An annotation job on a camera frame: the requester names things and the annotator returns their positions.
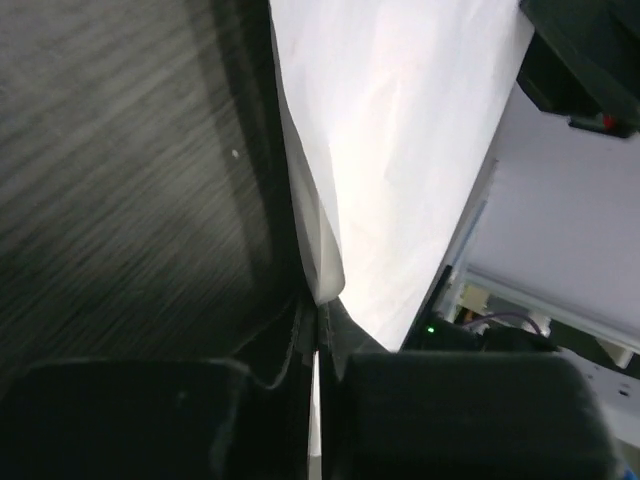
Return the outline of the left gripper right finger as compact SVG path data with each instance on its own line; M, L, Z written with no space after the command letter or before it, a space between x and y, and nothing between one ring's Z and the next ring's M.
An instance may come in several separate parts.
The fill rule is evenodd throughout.
M620 479L596 398L556 353L386 351L338 302L318 320L326 479Z

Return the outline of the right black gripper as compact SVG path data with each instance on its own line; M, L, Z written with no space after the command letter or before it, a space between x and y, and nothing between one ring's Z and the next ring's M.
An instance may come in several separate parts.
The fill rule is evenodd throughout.
M517 83L536 107L574 129L639 132L639 3L530 0L534 27Z

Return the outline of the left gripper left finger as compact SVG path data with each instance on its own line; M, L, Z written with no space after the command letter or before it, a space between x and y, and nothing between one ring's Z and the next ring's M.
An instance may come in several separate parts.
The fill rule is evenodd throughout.
M34 366L1 402L1 475L304 479L315 327L298 299L226 358Z

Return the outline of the white wrapping paper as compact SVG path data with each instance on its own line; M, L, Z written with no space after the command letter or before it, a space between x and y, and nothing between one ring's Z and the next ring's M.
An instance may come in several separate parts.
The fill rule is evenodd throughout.
M273 1L318 302L398 349L446 258L533 34L515 1Z

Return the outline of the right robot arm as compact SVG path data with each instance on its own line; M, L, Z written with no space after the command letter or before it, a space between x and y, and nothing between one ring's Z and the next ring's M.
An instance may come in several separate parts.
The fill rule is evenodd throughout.
M639 5L521 1L525 53L417 344L555 343L639 442Z

